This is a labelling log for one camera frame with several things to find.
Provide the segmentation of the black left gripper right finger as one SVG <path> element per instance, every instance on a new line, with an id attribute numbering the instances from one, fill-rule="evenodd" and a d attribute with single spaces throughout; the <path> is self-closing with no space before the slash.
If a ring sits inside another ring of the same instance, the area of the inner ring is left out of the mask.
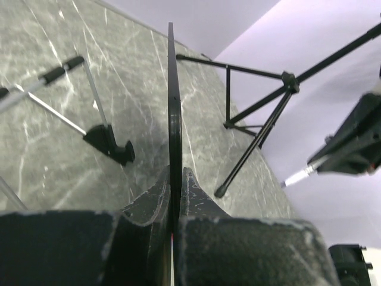
<path id="1" fill-rule="evenodd" d="M 338 285 L 322 236 L 299 219 L 231 217 L 182 174 L 176 285 Z"/>

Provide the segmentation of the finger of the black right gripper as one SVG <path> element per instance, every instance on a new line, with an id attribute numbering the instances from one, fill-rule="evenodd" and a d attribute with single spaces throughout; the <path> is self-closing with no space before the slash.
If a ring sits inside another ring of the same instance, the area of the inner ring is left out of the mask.
<path id="1" fill-rule="evenodd" d="M 326 161 L 319 173 L 358 175 L 380 166 L 380 95 L 363 95 L 326 145 L 308 161 Z"/>

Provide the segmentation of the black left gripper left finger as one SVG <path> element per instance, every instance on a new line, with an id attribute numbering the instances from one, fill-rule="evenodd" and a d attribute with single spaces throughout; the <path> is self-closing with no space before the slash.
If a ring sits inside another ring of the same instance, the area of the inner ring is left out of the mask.
<path id="1" fill-rule="evenodd" d="M 2 285 L 170 285 L 170 177 L 121 210 L 1 213 Z"/>

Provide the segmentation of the small black-framed whiteboard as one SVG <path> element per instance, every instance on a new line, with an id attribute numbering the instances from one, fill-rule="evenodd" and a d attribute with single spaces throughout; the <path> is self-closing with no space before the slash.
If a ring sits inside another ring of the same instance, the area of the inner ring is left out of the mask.
<path id="1" fill-rule="evenodd" d="M 174 43 L 173 23 L 168 24 L 168 44 L 167 44 L 167 90 L 168 90 L 168 150 L 170 162 L 170 188 L 171 188 L 171 214 L 173 215 L 173 226 L 177 225 L 180 213 L 180 194 L 182 187 L 182 168 L 183 168 L 183 151 L 182 151 L 182 108 L 179 91 L 179 79 L 177 72 L 176 49 Z M 65 74 L 72 72 L 77 67 L 82 66 L 94 100 L 98 107 L 98 112 L 102 123 L 85 131 L 71 120 L 63 116 L 57 110 L 53 109 L 44 101 L 35 97 L 33 93 L 38 89 L 52 84 L 54 81 L 63 77 Z M 38 80 L 27 88 L 21 88 L 14 85 L 10 88 L 1 87 L 1 112 L 11 108 L 19 103 L 25 97 L 35 102 L 46 111 L 59 118 L 67 126 L 76 130 L 82 135 L 82 138 L 89 145 L 117 162 L 125 166 L 128 162 L 134 162 L 135 151 L 133 145 L 128 141 L 125 146 L 117 145 L 113 128 L 108 124 L 105 113 L 102 108 L 102 103 L 95 86 L 95 82 L 90 71 L 90 67 L 85 58 L 81 55 L 73 57 L 52 70 L 39 76 Z"/>

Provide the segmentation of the white whiteboard marker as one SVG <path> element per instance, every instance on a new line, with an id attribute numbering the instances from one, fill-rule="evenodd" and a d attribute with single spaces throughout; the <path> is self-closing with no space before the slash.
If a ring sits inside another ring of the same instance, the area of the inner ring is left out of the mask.
<path id="1" fill-rule="evenodd" d="M 286 188 L 288 186 L 291 186 L 293 184 L 296 184 L 298 183 L 299 181 L 301 180 L 304 180 L 306 178 L 308 178 L 312 173 L 315 172 L 315 169 L 312 167 L 312 166 L 307 166 L 305 169 L 302 169 L 296 173 L 294 173 L 293 175 L 291 175 L 290 177 L 288 177 L 287 179 L 285 179 L 281 184 L 280 186 L 282 188 Z"/>

